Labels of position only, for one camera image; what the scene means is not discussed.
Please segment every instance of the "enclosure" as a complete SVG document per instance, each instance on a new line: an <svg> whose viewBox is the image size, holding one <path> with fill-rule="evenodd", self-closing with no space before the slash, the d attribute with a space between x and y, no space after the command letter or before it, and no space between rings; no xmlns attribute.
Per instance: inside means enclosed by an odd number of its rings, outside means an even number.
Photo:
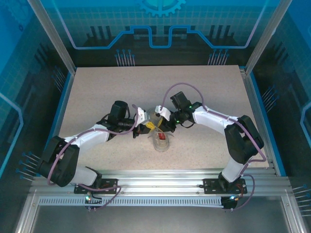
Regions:
<svg viewBox="0 0 311 233"><path fill-rule="evenodd" d="M309 232L310 10L303 0L0 0L0 232ZM48 186L33 169L54 136L89 129L116 100L132 115L132 104L153 109L179 82L260 133L267 161L246 170L256 187L243 209L203 205L224 196L199 185L230 157L223 135L198 124L169 135L166 152L129 134L80 155L122 187L96 213L74 185ZM168 109L179 91L200 101L180 85Z"/></svg>

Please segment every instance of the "purple cable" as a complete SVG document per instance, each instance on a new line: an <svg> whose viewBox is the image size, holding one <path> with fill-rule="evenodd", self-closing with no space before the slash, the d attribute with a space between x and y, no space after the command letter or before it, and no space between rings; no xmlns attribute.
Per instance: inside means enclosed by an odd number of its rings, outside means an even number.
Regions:
<svg viewBox="0 0 311 233"><path fill-rule="evenodd" d="M204 108L204 110L205 110L206 112L211 113L211 114L213 114L213 115L215 115L215 116L218 116L218 117L221 117L221 118L223 118L223 119L230 120L230 121L236 123L236 124L244 131L244 133L247 135L247 137L249 138L249 140L251 140L252 144L254 145L254 147L256 148L256 150L258 151L258 153L261 155L262 160L261 160L261 159L252 159L252 160L248 161L248 162L244 165L244 167L243 167L242 171L240 172L240 174L243 174L243 172L247 169L249 163L251 163L251 162L265 162L265 161L267 161L267 158L266 158L265 155L262 153L262 151L260 150L259 146L257 145L257 143L255 142L255 140L253 139L252 135L247 131L247 129L246 129L241 123L239 123L238 121L236 121L236 120L234 120L234 119L231 119L231 118L229 118L229 117L227 117L227 116L225 116L225 115L222 115L222 114L220 114L220 113L217 113L217 112L208 110L208 109L206 108L206 106L205 106L204 97L203 97L202 93L200 92L200 90L199 90L198 88L196 88L195 86L189 84L189 83L176 83L176 84L174 84L173 86L171 86L171 87L166 91L166 93L165 93L165 95L164 95L163 102L162 102L162 105L161 105L160 110L162 110L162 108L163 108L163 106L164 106L164 102L165 102L165 99L166 99L167 94L169 93L169 91L170 91L173 87L175 87L175 86L177 86L177 85L187 85L187 86L190 86L190 87L192 87L193 89L195 89L195 90L199 93L199 95L201 96L202 107Z"/></svg>
<svg viewBox="0 0 311 233"><path fill-rule="evenodd" d="M110 130L105 130L105 129L99 129L99 128L95 128L95 129L89 129L89 130L86 130L80 134L78 134L76 137L74 137L73 139L71 139L62 149L61 151L59 152L59 154L56 156L56 159L50 169L50 172L49 172L49 175L48 175L48 185L55 185L54 183L51 183L51 177L52 177L52 174L54 172L54 169L56 167L56 164L59 160L59 158L62 156L62 154L65 152L65 150L71 145L71 143L73 143L75 140L77 140L79 137L81 137L82 135L86 134L86 133L90 133L90 132L94 132L94 131L103 131L103 132L107 132L107 133L112 133L112 134L116 134L116 135L125 135L125 134L128 134L130 133L136 126L137 124L137 121L138 121L138 108L136 105L132 105L133 108L136 109L136 119L135 119L135 122L133 124L133 126L128 130L128 131L124 131L124 132L121 132L121 133L117 133L117 132L114 132L114 131L110 131Z"/></svg>
<svg viewBox="0 0 311 233"><path fill-rule="evenodd" d="M254 192L255 192L255 179L254 179L254 177L253 177L252 175L249 175L249 174L245 174L244 176L249 176L250 178L252 178L252 180L253 180L253 189L252 189L252 192L251 192L251 194L249 195L248 199L246 200L246 202L244 202L244 203L243 203L241 206L239 206L238 208L233 209L234 211L239 210L239 209L241 209L242 207L244 207L244 206L251 200L251 198L252 198L252 196L253 196L253 194L254 194Z"/></svg>
<svg viewBox="0 0 311 233"><path fill-rule="evenodd" d="M101 208L104 208L104 207L106 207L107 205L109 205L109 204L114 200L114 198L116 198L117 195L121 192L121 186L118 186L118 185L115 186L115 187L102 188L102 189L90 188L90 187L85 186L84 184L78 184L78 185L79 185L80 187L82 187L82 188L85 188L85 189L88 189L88 190L94 191L94 192L102 192L102 191L108 191L108 190L111 190L111 189L119 188L118 192L117 192L108 202L106 202L105 205L100 206L100 207L98 207L98 208L95 208L94 211L95 211L95 210L98 210L98 209L101 209Z"/></svg>

